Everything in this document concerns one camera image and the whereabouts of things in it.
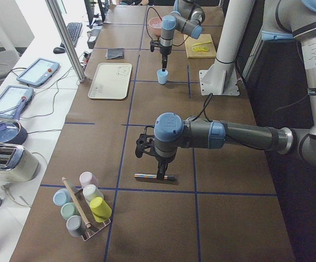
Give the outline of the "light blue plastic cup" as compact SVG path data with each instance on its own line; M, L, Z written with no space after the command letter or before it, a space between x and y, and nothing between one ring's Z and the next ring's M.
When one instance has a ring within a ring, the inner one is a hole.
M157 80L158 80L158 83L161 84L161 85L165 85L167 80L168 80L168 75L169 75L169 72L167 69L159 69L157 70Z

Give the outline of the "pink bowl of ice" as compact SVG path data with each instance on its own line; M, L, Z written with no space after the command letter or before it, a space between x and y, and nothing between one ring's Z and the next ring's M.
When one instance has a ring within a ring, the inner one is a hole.
M161 30L162 30L162 20L160 17L153 17L148 21L148 27L151 30L151 32L160 37L161 36Z

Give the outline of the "yellow green cup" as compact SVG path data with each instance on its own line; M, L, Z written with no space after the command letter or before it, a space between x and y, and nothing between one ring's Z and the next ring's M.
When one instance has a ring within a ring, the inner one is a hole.
M104 222L111 217L112 209L105 200L98 196L90 201L90 209L96 222Z

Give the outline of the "white cup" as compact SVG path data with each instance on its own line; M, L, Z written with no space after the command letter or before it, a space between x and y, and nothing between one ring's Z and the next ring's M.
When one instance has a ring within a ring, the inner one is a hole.
M96 197L101 197L104 199L103 193L94 184L86 185L83 188L82 193L88 205L90 205L90 202Z

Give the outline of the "pink cup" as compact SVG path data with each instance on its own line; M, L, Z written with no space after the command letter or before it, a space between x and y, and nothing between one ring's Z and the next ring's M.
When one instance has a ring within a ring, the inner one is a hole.
M85 188L86 186L93 184L96 187L99 187L99 182L97 178L90 172L85 171L79 176L79 181L82 186L82 188Z

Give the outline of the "mint green cup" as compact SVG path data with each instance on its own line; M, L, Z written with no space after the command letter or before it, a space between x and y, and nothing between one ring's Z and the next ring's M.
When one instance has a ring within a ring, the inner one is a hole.
M65 203L61 207L61 216L63 217L64 220L68 220L71 216L74 215L79 215L79 212L77 210L76 205L71 202L71 203Z

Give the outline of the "grey cup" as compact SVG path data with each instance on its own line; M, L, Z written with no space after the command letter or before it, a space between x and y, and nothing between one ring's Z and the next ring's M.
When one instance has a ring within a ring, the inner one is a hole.
M78 215L73 215L67 219L66 227L71 236L79 237L85 234L86 226L82 218Z

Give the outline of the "light blue rack cup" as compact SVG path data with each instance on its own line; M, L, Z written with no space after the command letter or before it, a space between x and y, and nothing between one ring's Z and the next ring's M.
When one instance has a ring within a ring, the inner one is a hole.
M67 189L61 188L53 195L53 203L57 206L63 206L66 203L72 202L72 198Z

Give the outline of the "steel muddler black tip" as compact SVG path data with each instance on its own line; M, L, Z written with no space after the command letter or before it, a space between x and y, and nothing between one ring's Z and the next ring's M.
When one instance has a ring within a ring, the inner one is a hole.
M176 177L174 175L164 175L163 177L158 177L154 174L142 174L136 173L134 174L135 178L145 178L145 179L156 179L161 181L176 181Z

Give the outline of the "bamboo cutting board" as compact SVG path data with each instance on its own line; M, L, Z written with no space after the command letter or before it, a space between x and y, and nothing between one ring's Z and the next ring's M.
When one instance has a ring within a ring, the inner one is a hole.
M212 37L210 34L201 34L198 39L193 39L187 35L184 35L184 44L186 48L186 54L187 58L215 58L216 57L216 49L212 40ZM203 41L209 41L211 40L212 43L210 44L204 44L199 46L192 46L195 43L203 42ZM195 52L192 50L193 47L207 47L209 48L209 52Z

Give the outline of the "yellow plastic knife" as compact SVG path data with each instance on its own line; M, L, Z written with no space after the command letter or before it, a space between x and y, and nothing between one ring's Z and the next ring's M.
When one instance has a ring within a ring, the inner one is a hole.
M209 40L209 41L203 41L203 42L199 42L199 43L195 43L195 44L193 44L192 46L199 46L199 45L210 44L210 43L212 43L211 40Z

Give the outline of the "grey folded cloth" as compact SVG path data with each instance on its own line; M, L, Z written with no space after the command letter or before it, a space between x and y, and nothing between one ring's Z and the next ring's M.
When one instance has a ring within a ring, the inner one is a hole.
M124 48L110 48L107 49L106 59L123 59L124 58Z

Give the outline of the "cream bear serving tray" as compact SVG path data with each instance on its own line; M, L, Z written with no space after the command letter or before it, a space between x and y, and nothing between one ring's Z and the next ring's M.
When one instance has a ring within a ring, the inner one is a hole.
M131 72L130 63L99 63L88 91L89 99L126 98Z

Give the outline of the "black keyboard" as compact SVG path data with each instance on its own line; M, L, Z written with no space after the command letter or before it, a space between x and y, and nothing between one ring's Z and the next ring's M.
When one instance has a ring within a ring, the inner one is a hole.
M73 47L76 47L77 41L82 32L82 23L80 22L70 22L67 24L67 31L70 36Z

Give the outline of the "wooden stick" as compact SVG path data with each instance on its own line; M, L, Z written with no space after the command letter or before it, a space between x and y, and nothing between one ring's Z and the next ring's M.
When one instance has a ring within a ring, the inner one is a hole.
M72 190L72 187L70 185L70 183L68 182L67 178L66 177L62 177L62 182L63 184L65 185L66 189L68 190L72 200L73 200L73 203L75 204L83 222L85 223L85 226L89 229L91 227L91 223L89 222L89 220L87 219L78 199L76 198L76 195L74 193L74 191Z

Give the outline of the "black computer mouse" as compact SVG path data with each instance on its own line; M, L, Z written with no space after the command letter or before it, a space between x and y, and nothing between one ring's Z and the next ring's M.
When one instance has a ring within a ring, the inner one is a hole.
M62 53L65 53L65 48L63 48L63 47L55 47L54 49L53 49L53 53L54 54L62 54Z

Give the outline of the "teach pendant tablet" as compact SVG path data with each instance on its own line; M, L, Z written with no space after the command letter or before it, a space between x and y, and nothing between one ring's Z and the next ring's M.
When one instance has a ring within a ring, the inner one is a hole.
M0 95L0 118L12 119L21 103L22 97L30 101L34 89L27 86L7 86Z
M40 87L59 69L59 63L45 58L38 58L16 79L18 82Z

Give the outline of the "blue saucepan with lid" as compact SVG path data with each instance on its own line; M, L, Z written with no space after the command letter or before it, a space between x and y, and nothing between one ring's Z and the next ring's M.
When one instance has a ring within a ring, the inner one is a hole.
M16 110L12 119L0 121L0 142L7 144L21 145L27 139L27 131L20 123L20 115L25 106L31 101L26 101L26 97L22 97L21 103Z

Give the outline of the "cream toaster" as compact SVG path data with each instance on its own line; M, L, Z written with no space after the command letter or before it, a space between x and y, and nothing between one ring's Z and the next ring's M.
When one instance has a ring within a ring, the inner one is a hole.
M0 144L0 181L26 182L34 178L39 161L22 145Z

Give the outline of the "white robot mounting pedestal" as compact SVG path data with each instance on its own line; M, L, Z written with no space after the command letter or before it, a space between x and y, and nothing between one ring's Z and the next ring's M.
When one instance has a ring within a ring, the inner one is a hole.
M237 96L235 61L255 0L230 0L214 64L199 71L203 96Z

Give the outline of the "aluminium frame post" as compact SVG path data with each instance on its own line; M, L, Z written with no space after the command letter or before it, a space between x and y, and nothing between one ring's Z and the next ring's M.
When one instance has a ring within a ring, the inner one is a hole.
M61 13L61 10L58 6L58 3L56 0L45 0L45 2L46 2L46 5L49 9L51 17L53 18L53 21L56 25L56 28L59 32L59 35L61 37L61 41L64 44L66 53L67 53L68 58L71 62L71 65L73 66L73 69L75 70L77 78L78 78L80 83L83 83L85 78L86 78L85 74L84 74L84 70L81 66L81 63L79 62L75 48L73 47L73 43L72 43L71 38L68 34L68 30L67 30L67 27L65 25L64 19L62 17L62 13Z

